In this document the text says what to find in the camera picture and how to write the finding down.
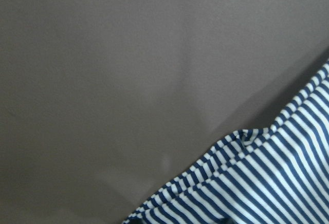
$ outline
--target navy and white striped fabric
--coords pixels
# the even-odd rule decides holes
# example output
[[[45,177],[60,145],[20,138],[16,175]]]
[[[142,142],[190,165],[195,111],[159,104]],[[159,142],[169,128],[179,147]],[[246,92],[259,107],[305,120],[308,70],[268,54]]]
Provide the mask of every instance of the navy and white striped fabric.
[[[329,61],[270,128],[215,143],[123,222],[329,223]]]

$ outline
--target striped shirt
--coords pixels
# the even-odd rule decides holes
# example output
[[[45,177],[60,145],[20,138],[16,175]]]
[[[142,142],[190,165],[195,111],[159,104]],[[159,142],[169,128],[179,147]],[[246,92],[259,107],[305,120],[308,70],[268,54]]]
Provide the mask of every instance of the striped shirt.
[[[219,140],[123,224],[329,223],[328,141],[329,60],[269,128]]]

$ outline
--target cloth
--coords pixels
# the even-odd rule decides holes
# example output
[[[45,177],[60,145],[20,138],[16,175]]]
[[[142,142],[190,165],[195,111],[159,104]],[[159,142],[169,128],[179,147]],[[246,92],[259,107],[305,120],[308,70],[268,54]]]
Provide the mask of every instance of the cloth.
[[[329,61],[270,127],[219,140],[123,224],[329,223],[328,73]]]

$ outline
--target gray surface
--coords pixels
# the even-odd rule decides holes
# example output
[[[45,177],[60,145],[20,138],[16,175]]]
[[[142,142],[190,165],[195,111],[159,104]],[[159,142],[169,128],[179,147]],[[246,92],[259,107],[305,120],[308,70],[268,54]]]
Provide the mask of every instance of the gray surface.
[[[0,0],[0,222],[118,223],[328,57],[329,0]]]

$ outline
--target brown surface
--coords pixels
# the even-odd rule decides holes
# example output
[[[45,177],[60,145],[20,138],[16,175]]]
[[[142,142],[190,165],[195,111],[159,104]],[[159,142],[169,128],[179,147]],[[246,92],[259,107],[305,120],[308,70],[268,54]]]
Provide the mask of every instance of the brown surface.
[[[329,0],[0,0],[0,222],[118,223],[328,57]]]

